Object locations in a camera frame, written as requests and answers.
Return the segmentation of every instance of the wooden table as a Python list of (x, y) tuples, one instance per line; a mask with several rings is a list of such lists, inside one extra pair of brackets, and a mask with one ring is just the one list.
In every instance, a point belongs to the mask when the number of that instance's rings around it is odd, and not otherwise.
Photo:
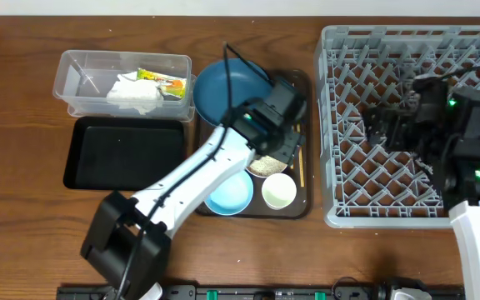
[[(106, 192), (68, 190), (63, 171), (75, 119), (53, 98), (68, 49), (187, 54), (198, 74), (222, 41), (267, 68), (313, 74), (332, 24), (480, 24), (480, 18), (0, 17), (0, 299), (51, 299), (69, 283), (103, 283), (79, 249)], [(319, 135), (312, 112), (313, 136)], [(328, 286), (390, 275), (461, 284), (451, 230), (337, 230), (323, 221), (319, 139), (315, 203), (300, 221), (192, 215), (173, 241), (168, 278), (212, 285)]]

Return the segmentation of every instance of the gray dish rack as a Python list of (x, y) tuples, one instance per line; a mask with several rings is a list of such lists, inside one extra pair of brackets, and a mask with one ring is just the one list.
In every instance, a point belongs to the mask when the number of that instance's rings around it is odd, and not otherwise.
[[(450, 228), (408, 152), (365, 138), (360, 110), (416, 105), (420, 74), (480, 65), (480, 26), (329, 26), (314, 53), (325, 222), (333, 228)], [(480, 72), (454, 78), (480, 90)]]

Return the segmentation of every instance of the bowl of rice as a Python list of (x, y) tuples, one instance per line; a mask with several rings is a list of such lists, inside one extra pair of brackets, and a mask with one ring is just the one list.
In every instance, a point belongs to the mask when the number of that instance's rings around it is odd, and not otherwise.
[(247, 167), (247, 171), (255, 177), (267, 178), (273, 174), (281, 173), (287, 167), (288, 165), (286, 163), (267, 155), (253, 160), (249, 167)]

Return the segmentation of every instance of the blue plate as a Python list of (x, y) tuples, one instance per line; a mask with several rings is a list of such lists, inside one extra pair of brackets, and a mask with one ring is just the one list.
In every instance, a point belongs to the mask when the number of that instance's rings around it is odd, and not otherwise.
[(246, 171), (232, 175), (210, 194), (205, 204), (218, 215), (232, 216), (244, 210), (253, 198), (253, 180)]
[[(250, 62), (260, 73), (266, 73)], [(231, 71), (232, 105), (244, 103), (249, 98), (266, 98), (272, 87), (249, 69), (239, 58), (229, 59)], [(227, 76), (223, 61), (215, 62), (199, 74), (193, 89), (193, 102), (201, 118), (212, 125), (219, 125), (227, 111)]]

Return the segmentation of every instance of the white cup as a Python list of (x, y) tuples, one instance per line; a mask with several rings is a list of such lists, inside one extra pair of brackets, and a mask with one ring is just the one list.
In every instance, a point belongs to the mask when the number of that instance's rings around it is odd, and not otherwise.
[(287, 207), (296, 198), (297, 193), (296, 183), (287, 174), (273, 174), (262, 184), (262, 197), (271, 209)]

